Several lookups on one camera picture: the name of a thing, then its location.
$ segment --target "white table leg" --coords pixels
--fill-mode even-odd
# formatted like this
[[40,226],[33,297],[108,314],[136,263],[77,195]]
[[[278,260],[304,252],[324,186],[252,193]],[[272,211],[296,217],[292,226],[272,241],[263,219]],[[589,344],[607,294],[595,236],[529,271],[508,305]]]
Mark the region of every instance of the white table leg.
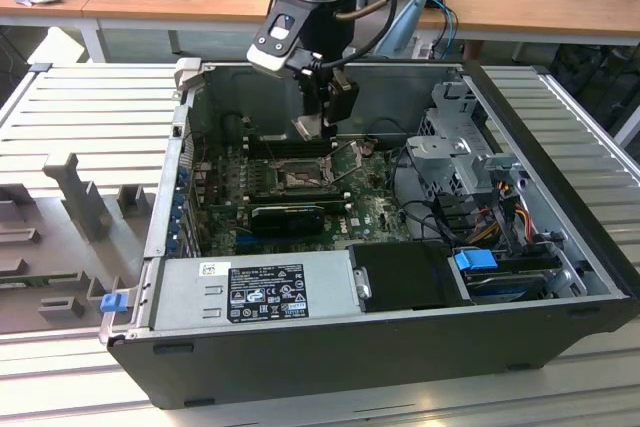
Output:
[[516,45],[516,48],[514,49],[513,54],[511,55],[511,60],[514,62],[520,62],[526,48],[527,48],[526,42],[518,42],[518,45]]
[[636,134],[640,131],[640,105],[636,107],[636,110],[631,114],[629,120],[627,120],[620,130],[615,135],[615,140],[620,147],[626,147],[629,142],[633,140]]
[[104,32],[94,27],[82,27],[80,31],[91,60],[94,62],[109,62],[109,50],[104,39]]
[[180,48],[180,39],[178,38],[178,32],[176,30],[169,30],[168,33],[171,52],[174,54],[182,53],[182,49]]

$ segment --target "power supply label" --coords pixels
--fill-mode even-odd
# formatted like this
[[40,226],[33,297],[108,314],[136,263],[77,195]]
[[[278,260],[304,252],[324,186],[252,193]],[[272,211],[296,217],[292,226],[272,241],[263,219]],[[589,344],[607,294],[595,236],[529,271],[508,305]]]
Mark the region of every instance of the power supply label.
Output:
[[233,323],[309,317],[302,264],[229,269],[227,292]]

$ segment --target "metal panel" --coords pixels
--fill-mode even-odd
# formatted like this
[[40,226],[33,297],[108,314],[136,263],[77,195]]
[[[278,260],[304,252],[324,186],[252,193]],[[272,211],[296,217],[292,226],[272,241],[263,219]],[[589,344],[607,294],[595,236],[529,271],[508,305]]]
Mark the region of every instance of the metal panel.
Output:
[[174,100],[38,100],[24,101],[20,112],[173,112]]
[[[537,76],[531,69],[515,69],[504,75],[521,73]],[[587,140],[593,140],[591,134],[584,132],[583,135]],[[563,134],[559,138],[559,143],[573,143]],[[580,173],[567,177],[574,185],[585,187],[637,185],[627,173]],[[619,229],[619,234],[612,233],[615,237],[623,235],[625,228],[634,232],[639,226],[640,222],[622,226],[612,224],[607,225],[607,230]],[[638,321],[613,334],[582,339],[539,371],[172,412],[151,407],[144,393],[119,366],[100,366],[100,357],[94,357],[100,347],[96,348],[93,343],[88,345],[86,339],[10,344],[8,353],[5,347],[0,344],[0,362],[26,357],[51,360],[50,367],[40,368],[39,372],[34,366],[31,372],[25,369],[11,379],[0,377],[0,395],[3,399],[12,399],[0,403],[0,419],[26,421],[35,427],[134,424],[158,427],[318,424],[342,427],[523,424],[577,427],[585,423],[616,427],[637,425],[640,416]],[[73,362],[71,358],[75,356],[85,355],[95,360],[94,366],[78,364],[77,369],[52,376],[48,369],[54,368],[59,360],[56,356],[60,355],[69,357],[68,362]],[[17,370],[10,365],[6,368]]]
[[110,152],[164,152],[167,140],[157,138],[113,138],[113,139],[65,139],[65,140],[12,140],[0,142],[0,155],[48,154],[55,150],[65,152],[110,153]]
[[169,100],[172,89],[140,90],[36,90],[29,94],[29,100]]
[[57,195],[41,169],[47,155],[69,152],[79,154],[80,178],[103,194],[125,183],[155,190],[179,104],[173,66],[69,64],[29,75],[15,108],[2,109],[10,115],[0,128],[0,182]]
[[71,69],[53,68],[44,72],[43,77],[45,79],[170,79],[173,78],[173,72],[173,66],[166,69],[88,69],[82,66]]
[[[627,258],[634,265],[640,265],[640,178],[637,166],[624,154],[621,155],[611,138],[549,76],[538,75],[529,67],[487,68],[485,71],[499,87],[508,87],[502,91],[511,96],[509,101],[518,115],[619,243]],[[514,78],[511,71],[522,72],[522,79],[526,80],[506,80]],[[537,77],[537,89],[532,89],[534,81],[527,76],[531,73]],[[540,90],[549,93],[548,98],[542,101],[544,108],[539,104]],[[524,92],[535,95],[523,95]],[[487,127],[500,147],[509,152],[508,143],[495,124],[488,122]]]
[[41,89],[171,89],[175,90],[176,84],[173,77],[163,78],[43,78],[38,83]]
[[[78,171],[92,169],[157,169],[164,159],[158,154],[81,154]],[[40,172],[47,155],[0,156],[0,172]]]

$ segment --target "metal frame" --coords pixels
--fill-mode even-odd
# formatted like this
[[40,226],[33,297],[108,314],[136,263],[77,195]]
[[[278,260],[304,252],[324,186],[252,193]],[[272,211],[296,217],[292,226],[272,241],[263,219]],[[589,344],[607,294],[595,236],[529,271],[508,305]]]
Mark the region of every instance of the metal frame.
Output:
[[[611,427],[635,425],[640,412],[640,322],[584,338],[537,371],[171,412],[154,408],[97,340],[87,338],[95,331],[70,334],[78,338],[0,339],[0,394],[11,399],[1,404],[0,420],[34,427],[486,427],[577,426],[589,418]],[[29,368],[20,370],[25,362]]]
[[[164,30],[169,32],[169,42],[172,52],[179,51],[179,43],[172,40],[172,31],[181,30],[196,32],[247,32],[255,34],[260,27],[259,22],[238,21],[189,21],[177,19],[129,19],[129,18],[101,18],[61,17],[61,16],[32,16],[11,15],[0,16],[3,25],[22,25],[33,27],[74,27],[80,29],[89,56],[94,62],[109,62],[109,51],[105,42],[105,29],[135,29],[135,30]],[[434,38],[440,29],[417,29],[415,35]],[[611,34],[564,34],[556,32],[495,32],[483,30],[467,30],[461,28],[456,37],[461,40],[495,40],[501,42],[534,42],[548,44],[583,44],[583,45],[637,45],[640,37]]]
[[[419,64],[424,68],[446,65],[444,62],[429,65],[423,62],[391,61],[365,63],[362,67]],[[126,334],[119,331],[110,337],[107,344],[109,352],[151,395],[155,405],[175,409],[213,402],[224,404],[267,400],[424,379],[478,375],[508,370],[510,366],[535,369],[584,336],[614,330],[640,312],[640,276],[624,254],[595,220],[484,70],[475,62],[456,67],[493,121],[507,132],[514,150],[526,159],[523,163],[527,170],[535,172],[537,184],[553,185],[543,193],[548,200],[552,199],[551,207],[556,214],[560,212],[563,224],[577,238],[580,249],[598,272],[609,293],[434,311],[309,318],[287,325],[244,324],[241,332],[237,326],[226,324],[153,330],[154,305],[158,302],[159,291],[164,288],[160,270],[157,272],[158,284],[151,286],[144,301],[150,309],[144,308],[143,302],[140,302],[143,308],[139,310],[138,317],[146,310],[147,321],[134,319],[132,323],[137,328],[127,330]],[[180,271],[184,270],[185,275],[189,275],[187,272],[194,265],[197,267],[201,260],[172,262],[180,264]],[[491,319],[490,322],[481,321],[481,316],[485,315]],[[575,321],[583,315],[587,316],[587,320]],[[103,328],[108,330],[110,326],[103,323]],[[543,331],[552,332],[553,335],[544,342],[535,342],[535,338]],[[463,335],[465,342],[470,344],[482,339],[485,349],[481,354],[469,350],[461,345],[462,339],[458,339],[457,335]],[[433,338],[441,338],[442,341],[439,344],[430,343],[428,339]],[[486,342],[490,342],[490,348],[486,348]],[[340,346],[344,351],[354,352],[364,345],[368,346],[369,352],[364,359],[376,359],[390,351],[396,355],[389,357],[389,362],[378,364],[375,376],[363,376],[362,365],[339,356],[335,349]],[[464,355],[459,351],[461,348],[464,349]],[[261,363],[257,368],[257,353],[270,349],[278,352],[287,350],[290,355],[286,359],[273,357],[266,365]],[[442,356],[443,350],[449,354]],[[210,352],[216,352],[216,355],[211,356]],[[238,352],[249,356],[242,365],[237,362]],[[159,353],[180,355],[156,355]],[[300,378],[297,378],[297,382],[277,378],[277,373],[286,371],[290,362],[304,366],[305,382]],[[256,388],[250,392],[232,381],[238,375],[248,375],[247,369],[255,372],[252,382]],[[178,372],[181,382],[175,385]]]

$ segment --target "blue tab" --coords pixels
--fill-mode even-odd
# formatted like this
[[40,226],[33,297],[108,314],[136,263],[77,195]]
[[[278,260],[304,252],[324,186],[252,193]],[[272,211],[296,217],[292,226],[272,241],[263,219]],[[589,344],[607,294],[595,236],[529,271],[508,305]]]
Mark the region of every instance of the blue tab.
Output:
[[105,294],[102,296],[100,310],[102,312],[126,312],[127,298],[128,295],[126,293]]
[[496,269],[498,264],[493,253],[484,249],[463,250],[454,259],[460,270]]

